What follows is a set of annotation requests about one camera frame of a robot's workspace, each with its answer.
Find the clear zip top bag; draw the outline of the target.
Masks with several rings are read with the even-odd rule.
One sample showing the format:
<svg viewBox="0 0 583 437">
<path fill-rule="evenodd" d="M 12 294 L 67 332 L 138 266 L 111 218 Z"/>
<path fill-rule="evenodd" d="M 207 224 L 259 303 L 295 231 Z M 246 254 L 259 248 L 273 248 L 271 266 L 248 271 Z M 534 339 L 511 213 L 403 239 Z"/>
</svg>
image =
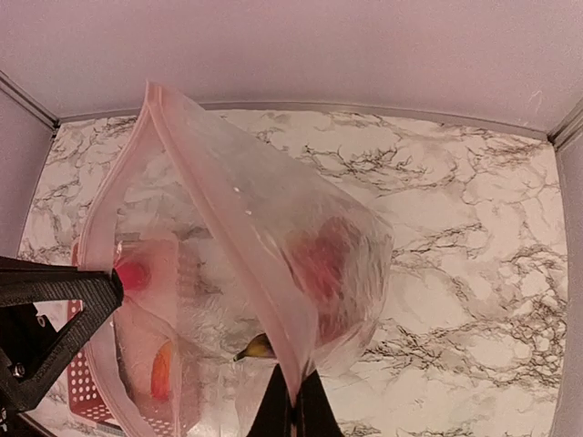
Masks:
<svg viewBox="0 0 583 437">
<path fill-rule="evenodd" d="M 196 104 L 151 82 L 142 108 L 158 97 Z M 198 257 L 187 328 L 201 352 L 202 416 L 185 436 L 247 436 L 277 364 L 297 436 L 293 408 L 304 380 L 313 371 L 321 380 L 347 371 L 373 336 L 388 291 L 390 225 L 257 138 L 165 142 L 150 125 L 137 137 L 135 127 L 90 207 L 77 243 L 78 266 L 110 273 L 124 235 L 175 234 Z M 288 232 L 317 231 L 332 217 L 350 220 L 363 233 L 352 272 L 367 303 L 362 323 L 318 347 L 317 310 L 295 285 L 282 250 Z M 263 332 L 275 359 L 233 360 Z"/>
</svg>

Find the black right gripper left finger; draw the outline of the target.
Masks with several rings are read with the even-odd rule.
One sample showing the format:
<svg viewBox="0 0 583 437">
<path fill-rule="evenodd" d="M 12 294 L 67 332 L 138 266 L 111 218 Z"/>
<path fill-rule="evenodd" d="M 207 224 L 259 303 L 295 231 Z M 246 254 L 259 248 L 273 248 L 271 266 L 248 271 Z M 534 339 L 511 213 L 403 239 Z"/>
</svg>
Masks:
<svg viewBox="0 0 583 437">
<path fill-rule="evenodd" d="M 281 367 L 277 364 L 248 437 L 292 437 L 292 407 Z"/>
</svg>

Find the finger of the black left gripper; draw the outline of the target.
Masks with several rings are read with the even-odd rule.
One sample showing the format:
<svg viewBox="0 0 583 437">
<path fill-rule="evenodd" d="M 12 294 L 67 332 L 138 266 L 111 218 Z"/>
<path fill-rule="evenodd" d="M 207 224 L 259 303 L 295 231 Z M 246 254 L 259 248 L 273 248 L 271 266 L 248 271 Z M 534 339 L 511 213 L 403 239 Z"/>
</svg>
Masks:
<svg viewBox="0 0 583 437">
<path fill-rule="evenodd" d="M 1 407 L 32 411 L 90 338 L 122 304 L 117 273 L 1 258 Z M 61 329 L 37 303 L 78 301 Z"/>
</svg>

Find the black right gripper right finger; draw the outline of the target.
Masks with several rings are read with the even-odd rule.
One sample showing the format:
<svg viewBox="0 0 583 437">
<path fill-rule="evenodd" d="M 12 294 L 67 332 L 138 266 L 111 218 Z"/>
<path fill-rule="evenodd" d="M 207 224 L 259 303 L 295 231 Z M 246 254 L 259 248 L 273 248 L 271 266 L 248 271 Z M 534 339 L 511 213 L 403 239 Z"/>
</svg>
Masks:
<svg viewBox="0 0 583 437">
<path fill-rule="evenodd" d="M 293 425 L 299 437 L 343 437 L 318 371 L 302 383 L 293 408 Z"/>
</svg>

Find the purple eggplant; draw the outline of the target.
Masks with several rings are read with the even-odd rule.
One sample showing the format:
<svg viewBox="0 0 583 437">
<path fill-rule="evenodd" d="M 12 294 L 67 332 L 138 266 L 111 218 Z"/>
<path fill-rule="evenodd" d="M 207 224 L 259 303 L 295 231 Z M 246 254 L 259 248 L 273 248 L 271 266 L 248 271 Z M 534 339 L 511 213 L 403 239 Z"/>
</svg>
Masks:
<svg viewBox="0 0 583 437">
<path fill-rule="evenodd" d="M 265 332 L 255 336 L 247 346 L 239 351 L 234 357 L 234 361 L 245 358 L 275 359 L 276 355 L 271 346 L 271 342 Z"/>
</svg>

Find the red lychee bunch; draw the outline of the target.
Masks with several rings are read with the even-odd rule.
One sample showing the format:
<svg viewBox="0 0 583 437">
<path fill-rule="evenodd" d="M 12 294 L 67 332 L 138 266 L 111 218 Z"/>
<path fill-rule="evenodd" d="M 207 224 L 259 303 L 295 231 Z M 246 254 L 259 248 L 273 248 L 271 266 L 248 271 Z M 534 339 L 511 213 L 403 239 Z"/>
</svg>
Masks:
<svg viewBox="0 0 583 437">
<path fill-rule="evenodd" d="M 299 290 L 315 305 L 318 347 L 339 340 L 363 322 L 367 299 L 353 283 L 352 256 L 363 233 L 347 218 L 332 217 L 319 230 L 293 230 L 282 256 Z"/>
</svg>

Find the red bumpy fruit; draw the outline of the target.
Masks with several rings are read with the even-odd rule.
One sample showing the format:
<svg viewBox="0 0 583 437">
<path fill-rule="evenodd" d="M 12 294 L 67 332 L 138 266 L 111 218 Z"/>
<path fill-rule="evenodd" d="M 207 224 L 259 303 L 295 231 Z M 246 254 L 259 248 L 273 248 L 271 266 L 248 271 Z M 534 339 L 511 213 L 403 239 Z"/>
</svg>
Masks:
<svg viewBox="0 0 583 437">
<path fill-rule="evenodd" d="M 149 269 L 141 262 L 124 260 L 115 266 L 115 271 L 124 290 L 143 290 L 149 285 Z"/>
</svg>

